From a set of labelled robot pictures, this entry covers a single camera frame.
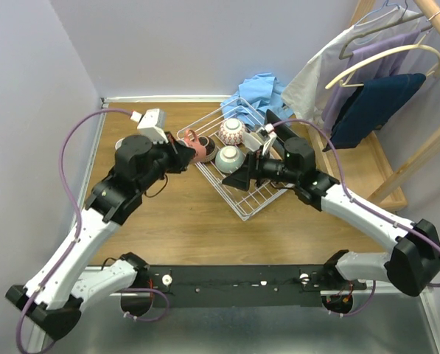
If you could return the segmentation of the pink mug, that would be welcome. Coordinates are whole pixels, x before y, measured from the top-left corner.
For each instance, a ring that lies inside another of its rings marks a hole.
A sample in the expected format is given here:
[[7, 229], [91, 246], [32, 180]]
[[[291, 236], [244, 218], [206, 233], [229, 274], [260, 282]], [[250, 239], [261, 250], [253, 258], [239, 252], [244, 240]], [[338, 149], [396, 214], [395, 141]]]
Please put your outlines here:
[[206, 147], [200, 143], [198, 135], [191, 129], [184, 131], [184, 143], [188, 148], [195, 150], [195, 156], [192, 159], [192, 164], [202, 162], [207, 155]]

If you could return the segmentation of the grey mug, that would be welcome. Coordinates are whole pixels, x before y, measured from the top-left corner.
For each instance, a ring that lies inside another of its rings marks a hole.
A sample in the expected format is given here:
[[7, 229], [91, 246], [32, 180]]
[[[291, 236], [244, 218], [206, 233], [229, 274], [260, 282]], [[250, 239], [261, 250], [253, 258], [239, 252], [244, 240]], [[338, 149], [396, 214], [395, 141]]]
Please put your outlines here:
[[116, 142], [116, 144], [115, 144], [115, 150], [118, 150], [118, 149], [121, 148], [122, 143], [123, 143], [124, 140], [125, 140], [124, 138], [121, 138], [121, 139], [119, 139], [119, 140]]

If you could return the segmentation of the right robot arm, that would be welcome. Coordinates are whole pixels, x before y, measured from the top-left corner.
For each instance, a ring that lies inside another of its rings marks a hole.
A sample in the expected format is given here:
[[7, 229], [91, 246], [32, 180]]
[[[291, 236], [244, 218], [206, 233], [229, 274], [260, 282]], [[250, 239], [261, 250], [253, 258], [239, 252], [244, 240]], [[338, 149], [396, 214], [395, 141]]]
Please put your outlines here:
[[304, 139], [288, 139], [282, 160], [268, 158], [261, 150], [248, 152], [242, 166], [222, 183], [246, 191], [252, 181], [264, 180], [289, 184], [302, 203], [346, 221], [384, 248], [383, 253], [337, 252], [322, 273], [328, 287], [375, 280], [418, 296], [440, 272], [439, 236], [431, 222], [401, 218], [350, 192], [316, 167], [315, 152]]

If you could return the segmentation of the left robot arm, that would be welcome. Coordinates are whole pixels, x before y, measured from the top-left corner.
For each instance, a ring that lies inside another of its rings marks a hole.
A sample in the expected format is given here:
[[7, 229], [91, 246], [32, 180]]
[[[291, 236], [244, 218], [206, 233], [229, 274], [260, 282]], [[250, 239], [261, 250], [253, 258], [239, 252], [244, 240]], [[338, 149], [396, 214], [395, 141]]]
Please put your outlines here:
[[6, 298], [53, 341], [67, 336], [83, 311], [117, 291], [151, 292], [148, 264], [123, 254], [100, 273], [80, 279], [98, 248], [142, 204], [142, 197], [168, 173], [182, 173], [195, 150], [171, 133], [154, 143], [142, 135], [127, 136], [114, 154], [114, 166], [97, 183], [77, 222], [48, 263], [26, 284], [13, 285]]

